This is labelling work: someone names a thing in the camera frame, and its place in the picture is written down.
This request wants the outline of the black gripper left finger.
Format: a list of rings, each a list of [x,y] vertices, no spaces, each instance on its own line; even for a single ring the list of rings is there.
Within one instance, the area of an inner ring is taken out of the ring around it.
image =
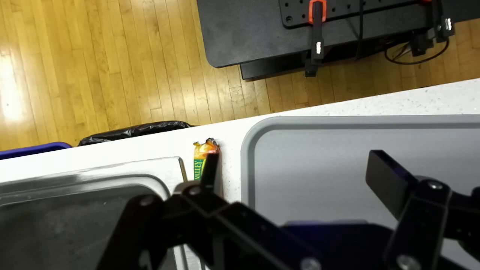
[[[201,178],[168,199],[132,198],[96,270],[158,270],[167,252],[188,246],[212,270],[326,270],[314,247],[240,202],[215,193],[219,156]]]

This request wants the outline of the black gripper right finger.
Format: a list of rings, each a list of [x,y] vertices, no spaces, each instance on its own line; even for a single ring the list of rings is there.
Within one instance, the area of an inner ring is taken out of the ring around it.
[[[464,195],[440,180],[419,178],[384,150],[369,151],[366,184],[398,220],[384,252],[389,270],[462,270],[441,256],[446,238],[480,259],[479,187]]]

